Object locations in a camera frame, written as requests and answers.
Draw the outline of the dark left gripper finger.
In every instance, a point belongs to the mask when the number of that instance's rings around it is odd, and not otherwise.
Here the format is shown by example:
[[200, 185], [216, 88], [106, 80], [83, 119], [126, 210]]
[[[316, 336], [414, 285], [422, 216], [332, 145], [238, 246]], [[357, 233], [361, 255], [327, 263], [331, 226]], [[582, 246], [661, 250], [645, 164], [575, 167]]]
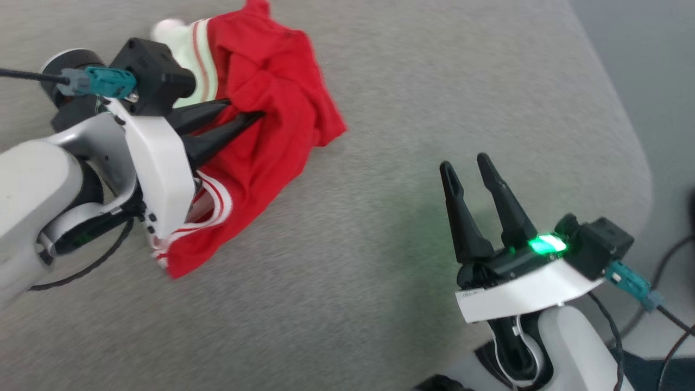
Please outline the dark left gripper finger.
[[182, 136], [189, 168], [191, 170], [201, 168], [263, 116], [264, 113], [260, 111], [239, 113], [233, 121], [204, 133]]
[[182, 106], [172, 109], [172, 112], [166, 116], [166, 121], [177, 134], [188, 135], [215, 121], [230, 104], [228, 99], [219, 99]]

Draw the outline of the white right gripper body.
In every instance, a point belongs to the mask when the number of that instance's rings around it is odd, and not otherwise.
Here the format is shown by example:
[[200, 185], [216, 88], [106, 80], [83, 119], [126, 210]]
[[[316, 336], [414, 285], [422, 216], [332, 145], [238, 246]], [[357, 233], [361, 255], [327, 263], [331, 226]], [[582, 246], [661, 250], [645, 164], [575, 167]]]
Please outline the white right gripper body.
[[555, 233], [539, 235], [526, 247], [497, 251], [460, 268], [455, 294], [467, 323], [514, 317], [577, 299], [598, 287], [563, 256], [569, 241]]

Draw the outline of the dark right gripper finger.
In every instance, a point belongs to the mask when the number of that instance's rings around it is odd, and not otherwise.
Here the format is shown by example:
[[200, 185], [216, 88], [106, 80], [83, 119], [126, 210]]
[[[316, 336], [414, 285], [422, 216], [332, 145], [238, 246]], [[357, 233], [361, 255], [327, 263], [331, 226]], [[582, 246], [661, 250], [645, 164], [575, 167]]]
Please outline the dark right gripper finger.
[[506, 248], [524, 248], [538, 232], [513, 191], [486, 153], [477, 154], [477, 165], [485, 188], [491, 193], [499, 217], [502, 243]]
[[443, 161], [439, 173], [445, 194], [452, 243], [461, 265], [489, 259], [494, 254], [491, 243], [482, 236], [464, 200], [464, 189], [449, 161]]

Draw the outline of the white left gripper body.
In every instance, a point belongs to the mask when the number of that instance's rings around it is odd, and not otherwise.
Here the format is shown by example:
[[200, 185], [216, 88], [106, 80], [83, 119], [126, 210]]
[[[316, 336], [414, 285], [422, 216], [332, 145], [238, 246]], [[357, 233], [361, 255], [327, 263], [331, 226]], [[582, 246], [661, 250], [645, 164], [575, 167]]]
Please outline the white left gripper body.
[[146, 221], [156, 237], [169, 237], [186, 222], [195, 194], [183, 141], [164, 117], [132, 115], [119, 100], [108, 102], [109, 111], [123, 122]]

